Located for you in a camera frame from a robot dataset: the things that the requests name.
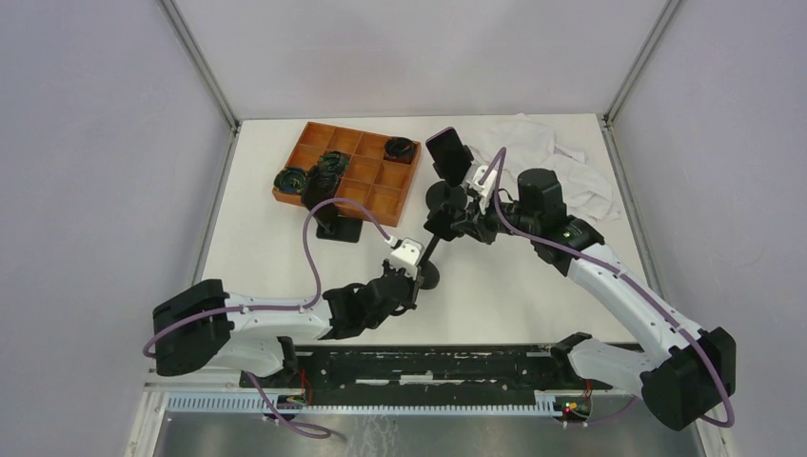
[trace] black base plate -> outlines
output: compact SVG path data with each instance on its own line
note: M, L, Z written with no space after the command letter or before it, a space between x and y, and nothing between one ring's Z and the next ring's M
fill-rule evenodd
M535 405L535 390L579 389L585 382L568 375L549 357L552 345L295 347L299 368L314 391L314 405L441 406ZM639 345L615 345L636 350ZM426 374L461 384L402 384L401 375ZM383 386L357 380L386 380ZM265 388L277 388L272 377ZM608 388L595 381L595 389ZM252 387L242 373L241 387ZM300 386L300 377L288 386Z
M340 216L333 223L333 230L325 231L323 226L317 226L317 238L321 240L342 241L345 243L358 243L362 236L363 220L353 217Z

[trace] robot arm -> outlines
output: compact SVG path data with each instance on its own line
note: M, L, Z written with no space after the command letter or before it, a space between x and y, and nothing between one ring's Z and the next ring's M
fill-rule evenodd
M496 208L494 192L498 190L493 183L497 172L488 166L474 168L471 154L456 132L444 130L426 144L438 175L446 175L445 169L465 173L459 186L437 183L429 190L432 198L427 199L429 216L424 226L428 231L444 241L468 235L492 244L497 234L514 234L514 230L532 239L548 240L549 244L531 241L538 256L594 295L644 350L615 348L577 333L551 350L567 374L636 395L662 423L681 430L722 400L709 369L681 334L685 332L703 349L727 394L734 393L734 339L722 328L705 331L644 286L594 228L567 214L554 171L522 172L518 177L520 199ZM651 306L648 297L659 308ZM659 309L674 318L666 318Z
M328 340L360 335L387 317L414 309L421 288L431 288L422 268L423 245L389 240L393 247L381 277L327 290L312 297L258 298L225 292L221 280L205 280L153 311L155 334L190 315L217 308L240 308L177 328L155 344L157 374L177 376L204 366L234 368L267 377L295 371L293 339Z

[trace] metal floor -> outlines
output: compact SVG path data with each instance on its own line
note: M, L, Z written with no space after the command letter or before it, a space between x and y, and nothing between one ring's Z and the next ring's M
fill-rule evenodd
M595 418L619 410L620 397L595 398ZM543 417L308 415L301 422L338 433L303 438L260 415L167 413L158 457L682 457L705 455L698 432L662 426L643 404L613 423L563 430Z

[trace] white connector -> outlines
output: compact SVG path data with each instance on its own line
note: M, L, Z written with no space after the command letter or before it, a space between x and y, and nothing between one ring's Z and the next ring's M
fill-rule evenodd
M423 255L423 245L411 238L404 238L400 246L392 249L387 260L391 267L403 268L407 277L417 280L421 255Z
M487 205L490 203L490 199L493 197L493 187L496 183L497 172L495 170L492 170L487 176L487 179L484 180L484 183L481 183L482 177L487 172L487 169L487 165L477 168L476 172L474 173L474 177L471 179L469 184L469 187L475 190L481 197L480 211L482 214L485 214L487 211Z

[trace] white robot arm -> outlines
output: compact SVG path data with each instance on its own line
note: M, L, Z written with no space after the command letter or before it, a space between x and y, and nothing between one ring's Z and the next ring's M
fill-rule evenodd
M438 273L423 258L423 245L390 237L381 277L366 285L325 291L316 302L258 298L225 292L205 280L153 311L157 373L187 374L204 366L234 368L267 377L294 360L293 339L344 339L377 328L387 317L416 307L420 289L437 286ZM188 316L229 309L189 324Z

